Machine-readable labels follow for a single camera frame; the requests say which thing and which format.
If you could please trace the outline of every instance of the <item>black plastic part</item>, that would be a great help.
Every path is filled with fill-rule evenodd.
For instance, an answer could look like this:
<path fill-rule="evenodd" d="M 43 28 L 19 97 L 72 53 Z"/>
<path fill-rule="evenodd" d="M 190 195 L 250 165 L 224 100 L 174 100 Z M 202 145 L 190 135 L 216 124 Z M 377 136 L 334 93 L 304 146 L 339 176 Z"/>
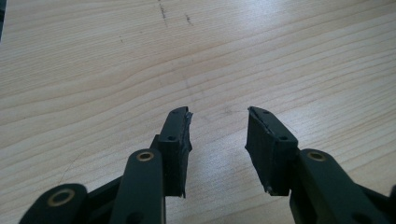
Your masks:
<path fill-rule="evenodd" d="M 87 190 L 80 184 L 64 184 L 50 189 L 35 201 L 20 223 L 84 223 L 89 214 L 87 195 Z"/>
<path fill-rule="evenodd" d="M 163 155 L 163 175 L 165 196 L 186 197 L 186 178 L 190 142 L 192 113 L 184 106 L 172 110 L 163 125 L 160 135 L 156 135 L 151 147 Z"/>
<path fill-rule="evenodd" d="M 292 189 L 296 206 L 290 205 L 296 223 L 389 223 L 331 155 L 315 149 L 302 150 L 296 171 L 302 186 Z M 301 206 L 306 201 L 314 210 L 302 212 Z M 317 219 L 307 221 L 309 216 Z"/>
<path fill-rule="evenodd" d="M 109 223 L 164 222 L 162 155 L 153 148 L 138 150 L 128 159 Z"/>
<path fill-rule="evenodd" d="M 288 196 L 288 167 L 299 153 L 294 135 L 271 112 L 248 109 L 246 149 L 265 191 L 272 196 Z"/>
<path fill-rule="evenodd" d="M 114 200 L 119 191 L 121 178 L 122 176 L 88 194 L 91 208 L 91 215 L 88 223 L 105 224 L 110 220 Z"/>

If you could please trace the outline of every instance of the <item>black mark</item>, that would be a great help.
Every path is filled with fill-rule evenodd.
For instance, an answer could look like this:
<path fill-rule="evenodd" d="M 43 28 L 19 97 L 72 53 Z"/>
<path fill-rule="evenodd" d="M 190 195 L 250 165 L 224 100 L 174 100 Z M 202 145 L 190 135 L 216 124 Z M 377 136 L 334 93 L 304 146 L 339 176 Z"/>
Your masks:
<path fill-rule="evenodd" d="M 161 10 L 161 14 L 163 15 L 163 21 L 165 22 L 165 25 L 168 26 L 167 22 L 166 22 L 166 14 L 165 14 L 165 8 L 163 7 L 163 4 L 159 4 L 160 6 L 160 10 Z"/>
<path fill-rule="evenodd" d="M 193 26 L 194 24 L 192 24 L 189 15 L 187 15 L 187 14 L 184 14 L 184 15 L 186 16 L 186 20 L 187 20 L 187 22 L 189 23 L 189 25 L 190 25 L 190 26 Z"/>

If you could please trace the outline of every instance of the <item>wood grain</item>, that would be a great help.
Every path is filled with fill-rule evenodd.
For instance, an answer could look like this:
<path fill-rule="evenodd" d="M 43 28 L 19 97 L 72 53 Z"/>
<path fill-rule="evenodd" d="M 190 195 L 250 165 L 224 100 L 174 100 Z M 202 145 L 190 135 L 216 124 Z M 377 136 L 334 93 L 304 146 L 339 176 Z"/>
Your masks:
<path fill-rule="evenodd" d="M 59 184 L 118 177 L 182 105 L 193 152 L 168 223 L 293 223 L 244 150 L 250 105 L 388 195 L 395 66 L 395 1 L 8 1 L 0 222 Z"/>

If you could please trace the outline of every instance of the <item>screw hole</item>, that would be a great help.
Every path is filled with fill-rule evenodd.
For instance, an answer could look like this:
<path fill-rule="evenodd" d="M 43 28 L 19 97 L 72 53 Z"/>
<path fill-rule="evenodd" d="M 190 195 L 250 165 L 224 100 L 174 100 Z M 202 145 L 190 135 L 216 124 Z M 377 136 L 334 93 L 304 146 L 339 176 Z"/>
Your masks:
<path fill-rule="evenodd" d="M 139 161 L 150 161 L 152 158 L 154 158 L 152 152 L 142 152 L 137 155 Z"/>
<path fill-rule="evenodd" d="M 70 202 L 75 194 L 76 193 L 72 189 L 60 189 L 49 197 L 47 204 L 51 207 L 61 206 Z"/>
<path fill-rule="evenodd" d="M 314 161 L 326 161 L 326 157 L 323 154 L 314 151 L 308 152 L 308 158 Z"/>
<path fill-rule="evenodd" d="M 143 215 L 143 213 L 133 212 L 133 213 L 129 214 L 129 216 L 126 218 L 126 223 L 127 224 L 139 224 L 143 221 L 144 217 L 145 216 Z"/>
<path fill-rule="evenodd" d="M 352 218 L 357 221 L 358 223 L 361 224 L 371 224 L 373 223 L 373 221 L 367 217 L 366 215 L 362 214 L 362 213 L 355 213 L 352 215 Z"/>

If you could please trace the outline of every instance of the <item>light wood surface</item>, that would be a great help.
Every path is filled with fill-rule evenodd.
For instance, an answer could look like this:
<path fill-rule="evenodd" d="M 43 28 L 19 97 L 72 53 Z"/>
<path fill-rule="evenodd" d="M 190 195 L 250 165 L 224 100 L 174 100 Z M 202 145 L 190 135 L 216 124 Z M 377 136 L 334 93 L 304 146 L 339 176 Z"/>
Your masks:
<path fill-rule="evenodd" d="M 293 223 L 244 150 L 250 105 L 389 195 L 395 66 L 395 1 L 8 0 L 0 223 L 59 184 L 118 177 L 183 105 L 187 199 L 167 198 L 168 223 Z"/>

